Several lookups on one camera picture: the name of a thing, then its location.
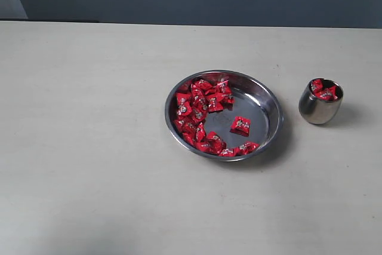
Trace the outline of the steel cup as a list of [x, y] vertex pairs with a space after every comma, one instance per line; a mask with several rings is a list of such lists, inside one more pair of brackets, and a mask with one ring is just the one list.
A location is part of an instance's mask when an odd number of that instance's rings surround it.
[[323, 125], [328, 123], [330, 120], [335, 117], [337, 114], [341, 102], [343, 100], [343, 89], [336, 82], [325, 79], [325, 78], [315, 78], [315, 79], [323, 79], [324, 82], [328, 85], [336, 85], [337, 86], [337, 96], [338, 100], [334, 102], [327, 102], [321, 99], [318, 99], [313, 95], [310, 90], [310, 82], [307, 84], [305, 90], [303, 91], [299, 103], [298, 109], [300, 115], [310, 124], [314, 125]]

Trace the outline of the red wrapped candy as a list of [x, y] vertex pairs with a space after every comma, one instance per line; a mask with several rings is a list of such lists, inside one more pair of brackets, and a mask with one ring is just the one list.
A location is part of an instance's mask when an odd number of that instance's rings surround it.
[[199, 79], [190, 85], [192, 94], [207, 94], [214, 86], [206, 80]]
[[192, 107], [190, 101], [192, 95], [190, 93], [176, 93], [178, 109], [176, 111], [177, 116], [188, 116], [192, 113]]
[[257, 150], [260, 147], [258, 143], [254, 142], [244, 142], [243, 144], [239, 145], [238, 147], [234, 148], [235, 155], [247, 155], [249, 153], [252, 153], [253, 151]]
[[230, 126], [230, 132], [244, 137], [249, 136], [251, 120], [242, 116], [236, 116]]

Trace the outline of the round steel plate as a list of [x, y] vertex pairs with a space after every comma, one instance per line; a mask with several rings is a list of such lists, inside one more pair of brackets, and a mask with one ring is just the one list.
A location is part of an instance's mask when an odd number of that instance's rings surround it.
[[[247, 155], [224, 157], [197, 150], [183, 139], [174, 123], [177, 110], [175, 94], [186, 85], [199, 79], [207, 80], [212, 84], [228, 80], [235, 99], [232, 107], [207, 116], [206, 131], [215, 131], [227, 143], [228, 148], [235, 148], [245, 141], [258, 143], [260, 146], [255, 151]], [[236, 116], [243, 116], [251, 120], [248, 137], [230, 132], [230, 126]], [[204, 158], [220, 162], [241, 161], [269, 150], [275, 142], [275, 138], [280, 134], [284, 123], [283, 111], [276, 96], [260, 81], [231, 70], [206, 70], [182, 79], [167, 97], [164, 117], [169, 131], [182, 147]]]

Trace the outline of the red candy in cup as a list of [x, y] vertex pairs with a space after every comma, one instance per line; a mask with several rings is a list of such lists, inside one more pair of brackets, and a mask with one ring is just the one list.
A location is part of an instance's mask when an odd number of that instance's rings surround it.
[[337, 86], [332, 84], [328, 85], [323, 79], [314, 79], [310, 82], [310, 90], [318, 99], [334, 102], [338, 100]]

